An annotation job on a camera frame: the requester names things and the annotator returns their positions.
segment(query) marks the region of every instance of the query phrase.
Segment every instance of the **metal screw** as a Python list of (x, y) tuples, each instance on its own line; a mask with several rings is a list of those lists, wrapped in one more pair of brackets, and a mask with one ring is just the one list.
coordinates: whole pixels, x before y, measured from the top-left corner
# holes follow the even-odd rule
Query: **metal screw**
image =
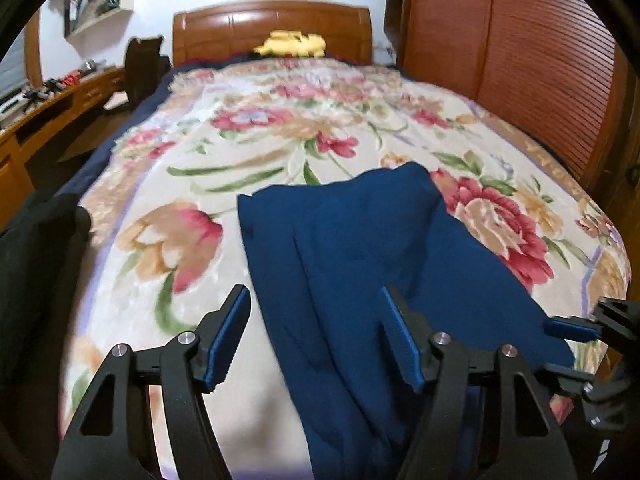
[(518, 349), (513, 345), (502, 345), (502, 353), (507, 357), (516, 357)]
[(189, 345), (193, 343), (194, 339), (196, 339), (196, 335), (193, 332), (182, 332), (178, 336), (178, 343), (181, 345)]
[(115, 357), (122, 357), (127, 353), (127, 345), (119, 343), (111, 349), (111, 354)]
[(434, 334), (433, 342), (436, 343), (436, 345), (448, 345), (451, 343), (451, 336), (446, 332), (438, 332), (437, 334)]

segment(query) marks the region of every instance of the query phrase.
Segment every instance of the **desk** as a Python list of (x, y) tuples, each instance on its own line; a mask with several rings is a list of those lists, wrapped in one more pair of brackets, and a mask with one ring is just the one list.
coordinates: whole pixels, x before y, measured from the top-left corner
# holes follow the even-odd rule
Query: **desk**
[(122, 67), (88, 76), (0, 133), (0, 229), (33, 191), (24, 163), (60, 130), (119, 90), (123, 79)]

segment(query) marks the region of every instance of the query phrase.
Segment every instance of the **stuffed animal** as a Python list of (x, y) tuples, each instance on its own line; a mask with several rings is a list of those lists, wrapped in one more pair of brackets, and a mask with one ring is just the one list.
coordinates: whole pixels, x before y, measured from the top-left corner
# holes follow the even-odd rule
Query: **stuffed animal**
[(318, 34), (274, 30), (264, 45), (254, 48), (254, 52), (263, 56), (322, 57), (325, 48), (326, 42)]

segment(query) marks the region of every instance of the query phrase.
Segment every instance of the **floral blanket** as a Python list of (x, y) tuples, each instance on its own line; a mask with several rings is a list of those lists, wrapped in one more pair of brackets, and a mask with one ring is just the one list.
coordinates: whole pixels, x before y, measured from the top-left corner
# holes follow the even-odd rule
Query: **floral blanket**
[[(62, 431), (112, 346), (165, 344), (252, 290), (236, 196), (272, 184), (316, 186), (415, 160), (450, 214), (492, 250), (550, 316), (588, 316), (624, 298), (620, 235), (574, 179), (516, 128), (452, 92), (394, 70), (329, 59), (267, 60), (176, 76), (171, 95), (117, 143), (82, 204), (94, 220), (68, 344)], [(573, 346), (594, 371), (604, 346)], [(161, 392), (156, 443), (176, 478)], [(235, 478), (300, 471), (305, 436), (253, 294), (227, 380), (206, 398)]]

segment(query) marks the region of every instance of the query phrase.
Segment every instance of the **blue gripper pad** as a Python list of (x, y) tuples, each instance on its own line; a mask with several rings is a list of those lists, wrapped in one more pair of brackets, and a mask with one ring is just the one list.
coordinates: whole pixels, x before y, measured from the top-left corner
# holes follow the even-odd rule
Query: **blue gripper pad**
[(225, 381), (250, 313), (251, 294), (244, 285), (236, 285), (222, 307), (209, 312), (198, 325), (200, 343), (192, 372), (207, 393)]
[(548, 336), (578, 343), (588, 343), (602, 337), (602, 328), (599, 325), (581, 317), (551, 317), (545, 321), (544, 331)]
[(420, 391), (426, 379), (421, 367), (421, 357), (424, 352), (418, 345), (421, 342), (426, 343), (429, 350), (431, 330), (424, 317), (422, 317), (424, 323), (419, 322), (417, 315), (409, 309), (394, 287), (384, 286), (381, 289), (381, 296), (378, 302), (380, 319), (402, 379), (415, 391)]

